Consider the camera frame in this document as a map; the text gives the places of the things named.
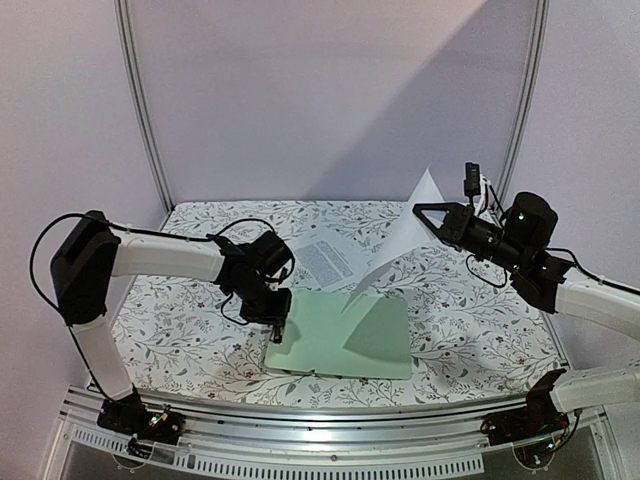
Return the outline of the white paper sheet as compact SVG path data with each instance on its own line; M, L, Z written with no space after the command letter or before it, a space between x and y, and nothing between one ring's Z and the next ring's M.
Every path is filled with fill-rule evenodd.
M435 235L429 233L414 215L413 206L419 203L439 204L442 202L443 197L440 190L433 180L430 168L427 168L406 201L401 215L392 222L388 237L374 255L365 274L352 290L342 311L349 309L367 288L389 270L397 258L436 239Z

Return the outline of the printed text paper sheet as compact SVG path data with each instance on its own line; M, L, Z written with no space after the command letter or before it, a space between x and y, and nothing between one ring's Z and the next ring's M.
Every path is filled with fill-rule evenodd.
M308 284L323 291L357 285L368 268L366 256L351 241L325 227L311 229L288 246Z

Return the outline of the green clipboard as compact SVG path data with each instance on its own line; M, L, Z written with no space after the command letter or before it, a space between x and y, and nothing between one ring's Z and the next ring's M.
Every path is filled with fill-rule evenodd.
M402 298L297 291L269 370L408 380L412 375L408 305Z

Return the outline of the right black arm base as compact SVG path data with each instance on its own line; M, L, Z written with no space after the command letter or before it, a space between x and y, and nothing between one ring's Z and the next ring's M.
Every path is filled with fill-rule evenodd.
M556 381L566 373L567 370L561 368L543 375L527 392L524 406L488 414L481 423L480 433L488 438L491 446L495 446L561 431L560 439L555 441L551 450L558 448L574 432L569 431L568 414L561 412L551 399Z

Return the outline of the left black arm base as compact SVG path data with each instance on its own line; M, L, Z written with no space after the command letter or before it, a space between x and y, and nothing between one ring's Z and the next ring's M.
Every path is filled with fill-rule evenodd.
M104 400L97 418L102 429L167 445L178 444L184 423L184 415L169 405L149 410L137 391L121 400Z

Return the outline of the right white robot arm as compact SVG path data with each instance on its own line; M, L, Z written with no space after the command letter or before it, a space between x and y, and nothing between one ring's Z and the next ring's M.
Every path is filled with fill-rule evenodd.
M417 203L412 211L441 243L504 269L511 287L528 305L639 337L638 289L591 274L568 250L550 247L558 216L540 196L517 194L501 226L459 203ZM636 363L618 370L559 369L529 390L517 427L524 435L537 436L556 414L638 399Z

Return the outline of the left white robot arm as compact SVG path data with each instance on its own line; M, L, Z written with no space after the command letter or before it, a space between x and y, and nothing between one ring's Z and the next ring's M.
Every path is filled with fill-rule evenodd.
M265 325L278 343L292 293L283 282L295 258L273 227L249 243L236 244L223 231L189 237L109 221L103 212L64 214L42 230L74 220L74 228L50 261L54 295L42 299L63 319L91 380L110 402L111 419L128 434L148 426L148 412L124 366L106 318L111 282L120 277L159 276L208 282L223 303L240 302L238 326Z

